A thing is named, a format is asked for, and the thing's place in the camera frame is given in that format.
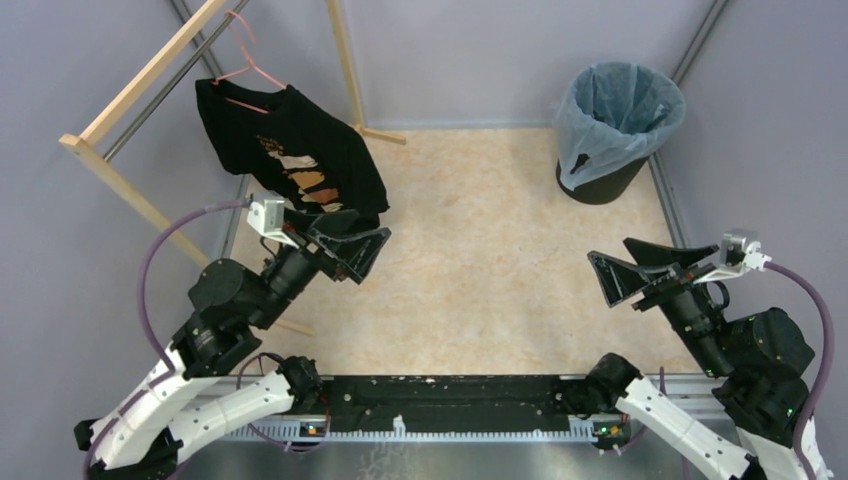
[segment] metal pole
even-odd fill
[[[689,69],[692,68],[692,64],[695,62],[698,54],[701,53],[701,48],[703,48],[704,44],[707,43],[707,38],[709,38],[710,34],[713,33],[713,29],[715,29],[715,26],[718,25],[719,18],[730,3],[731,0],[716,0],[713,3],[712,8],[710,8],[710,11],[707,12],[706,18],[704,18],[703,23],[701,23],[698,33],[695,34],[695,38],[692,39],[692,43],[690,43],[689,48],[686,49],[686,53],[683,55],[683,60],[680,61],[680,64],[674,71],[674,75],[671,77],[674,83],[680,85],[680,82],[682,82],[686,77],[686,74],[689,73]]]
[[[185,24],[189,18],[191,18],[191,8],[186,3],[186,0],[168,0],[168,3],[171,4],[171,8],[174,10],[174,14],[176,14],[177,18],[180,19],[180,23]],[[194,46],[194,49],[197,50],[200,48],[200,44],[206,41],[206,36],[203,35],[203,30],[197,32],[197,35],[191,39],[191,44]],[[203,52],[203,56],[200,58],[203,62],[203,67],[206,69],[206,72],[213,77],[219,77],[224,74],[224,71],[221,69],[221,64],[218,63],[218,59],[215,58],[215,54],[212,50],[207,50]]]
[[[238,5],[233,7],[233,11],[240,12],[249,1],[250,0],[240,0]],[[118,139],[115,140],[115,143],[113,143],[112,146],[109,147],[109,149],[106,151],[106,154],[103,155],[103,158],[107,162],[112,161],[112,157],[114,157],[119,151],[121,151],[122,148],[124,148],[124,145],[127,144],[129,139],[132,138],[132,136],[135,135],[135,132],[137,132],[138,129],[141,128],[144,122],[147,121],[148,118],[150,118],[150,115],[152,115],[156,108],[162,103],[162,101],[165,100],[165,97],[167,97],[168,94],[171,93],[171,91],[174,89],[174,87],[177,86],[178,83],[180,83],[180,80],[182,80],[183,77],[185,77],[186,74],[189,72],[189,70],[191,70],[191,67],[193,67],[194,64],[196,64],[200,60],[204,52],[209,50],[209,47],[212,45],[212,43],[214,43],[215,40],[219,36],[221,36],[222,33],[224,33],[224,30],[227,29],[227,26],[232,21],[232,15],[227,15],[221,22],[221,24],[218,25],[218,28],[216,28],[209,35],[209,38],[204,40],[203,43],[201,43],[200,46],[197,47],[194,53],[191,54],[191,57],[189,57],[188,61],[186,61],[186,63],[184,63],[183,66],[180,67],[179,70],[177,70],[177,73],[175,73],[174,76],[171,77],[170,80],[168,80],[168,83],[166,83],[165,86],[163,86],[162,89],[156,93],[153,99],[150,100],[150,103],[148,103],[144,107],[144,109],[138,114],[138,116],[133,119],[133,121],[129,124],[126,130],[121,132],[121,135],[118,136]]]
[[[704,47],[704,44],[707,43],[707,39],[715,29],[721,15],[727,10],[727,6],[730,3],[731,0],[715,0],[713,2],[713,6],[710,8],[710,11],[707,12],[707,16],[698,28],[698,33],[695,34],[695,37],[692,39],[692,43],[689,44],[689,48],[687,48],[686,53],[683,54],[683,59],[680,61],[680,64],[671,76],[674,83],[680,85],[680,83],[686,78],[686,74],[689,73],[689,70],[695,63],[695,59],[698,58],[698,55],[701,53],[701,49]],[[683,228],[683,218],[677,208],[677,201],[674,198],[674,192],[672,191],[671,184],[668,181],[668,175],[665,172],[665,167],[663,167],[661,153],[655,152],[651,155],[648,164],[651,166],[651,176],[654,179],[657,196],[660,199],[660,205],[662,205],[666,224],[668,225],[668,230],[671,234],[671,241],[675,247],[688,247],[689,241],[686,238],[686,232]]]

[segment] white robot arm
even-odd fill
[[[390,232],[385,228],[351,232],[357,217],[352,211],[302,215],[285,210],[280,197],[256,197],[248,223],[263,237],[278,242],[278,252],[266,261],[260,274],[228,259],[214,261],[204,269],[189,290],[195,311],[164,349],[165,357],[120,406],[75,428],[78,446],[88,451],[86,477],[165,479],[198,450],[227,433],[268,415],[308,412],[319,397],[343,395],[337,407],[348,409],[349,418],[362,417],[365,410],[355,409],[357,399],[349,390],[334,391],[338,379],[323,381],[314,362],[305,357],[280,358],[279,368],[245,388],[187,407],[259,346],[251,328],[269,328],[318,272],[337,281],[363,281]],[[791,448],[793,433],[803,428],[801,451],[815,479],[828,478],[831,474],[816,445],[813,419],[799,421],[808,397],[800,375],[814,356],[800,330],[785,312],[775,308],[727,322],[721,314],[727,302],[716,305],[706,291],[708,282],[764,269],[770,257],[761,253],[759,242],[748,232],[730,232],[722,244],[718,268],[697,264],[718,247],[679,250],[633,239],[625,240],[625,245],[635,265],[597,252],[589,254],[607,303],[612,306],[644,293],[634,308],[658,306],[704,372],[727,377],[713,394],[734,421],[742,445],[732,444],[693,419],[638,369],[612,353],[585,378],[562,382],[562,389],[544,400],[550,410],[563,413],[566,424],[569,414],[625,413],[653,430],[711,480],[809,478]],[[497,384],[503,380],[486,377],[475,381]],[[559,377],[552,381],[559,382]],[[372,382],[364,388],[369,389]],[[403,404],[398,391],[386,390],[386,398],[379,392],[368,393],[367,401]],[[446,405],[457,405],[456,389],[438,392]],[[438,404],[438,395],[428,397],[427,405]],[[500,394],[493,391],[491,395]],[[485,410],[481,411],[490,412],[491,402],[482,400]],[[468,403],[473,410],[474,402]],[[539,416],[542,410],[525,403],[512,408],[532,409],[529,418],[543,421]],[[480,416],[479,411],[471,413]],[[496,431],[497,422],[492,418],[486,431]]]

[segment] wooden clothes rack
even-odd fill
[[[233,11],[240,12],[249,2],[249,0],[240,0],[233,7]],[[201,29],[216,16],[218,11],[227,3],[227,0],[206,0],[200,8],[185,22],[185,24],[177,30],[177,33],[165,43],[159,52],[147,62],[141,71],[130,80],[130,82],[112,99],[111,102],[103,109],[100,114],[83,130],[79,135],[65,134],[59,139],[68,151],[76,155],[80,161],[89,168],[100,180],[109,186],[119,197],[130,204],[138,213],[141,214],[148,222],[155,226],[159,231],[163,231],[171,225],[165,215],[162,214],[133,184],[123,177],[109,162],[114,156],[126,145],[130,138],[138,131],[156,108],[162,103],[169,93],[176,87],[180,80],[185,77],[189,70],[200,60],[206,58],[204,54],[209,50],[212,43],[226,30],[227,26],[233,20],[232,15],[224,16],[223,21],[209,35],[203,39],[202,43],[197,43],[197,39],[203,38]],[[327,11],[330,15],[330,20],[333,25],[333,36],[336,40],[336,47],[339,53],[339,59],[342,64],[342,69],[345,75],[345,83],[347,84],[348,93],[353,104],[353,114],[355,123],[353,128],[361,135],[377,138],[380,140],[406,144],[406,138],[400,135],[395,135],[388,132],[381,132],[369,128],[365,121],[365,115],[362,109],[362,102],[359,97],[359,87],[356,82],[356,71],[351,59],[350,45],[347,39],[347,32],[344,24],[344,14],[339,5],[339,0],[326,0]],[[97,150],[97,144],[105,137],[115,124],[126,115],[127,111],[138,102],[139,98],[146,92],[153,82],[162,75],[165,69],[174,61],[177,55],[192,42],[196,48],[177,72],[168,80],[159,92],[154,95],[153,99],[141,110],[138,116],[121,132],[115,142],[106,150],[106,153],[101,154]],[[170,240],[174,242],[186,255],[201,267],[209,264],[209,258],[196,245],[194,245],[188,237],[181,232],[174,232]],[[279,319],[275,325],[280,325],[306,335],[315,335],[314,330],[309,327],[299,325],[297,323],[288,322]]]

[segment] black trash can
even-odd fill
[[[603,205],[620,197],[621,194],[627,190],[630,182],[636,178],[639,170],[642,169],[642,166],[645,165],[645,162],[647,161],[648,157],[636,159],[609,175],[604,175],[601,178],[596,178],[595,180],[584,183],[574,190],[565,188],[565,185],[563,185],[562,181],[560,181],[560,178],[562,177],[562,166],[559,164],[559,161],[557,161],[557,183],[559,184],[559,188],[561,188],[566,195],[580,203],[585,203],[587,205]]]
[[[596,63],[571,82],[554,118],[557,183],[591,205],[612,202],[683,123],[686,102],[661,72]]]

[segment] plastic bag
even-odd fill
[[[554,118],[560,181],[574,190],[647,157],[683,123],[685,111],[680,89],[654,69],[624,62],[588,67]]]

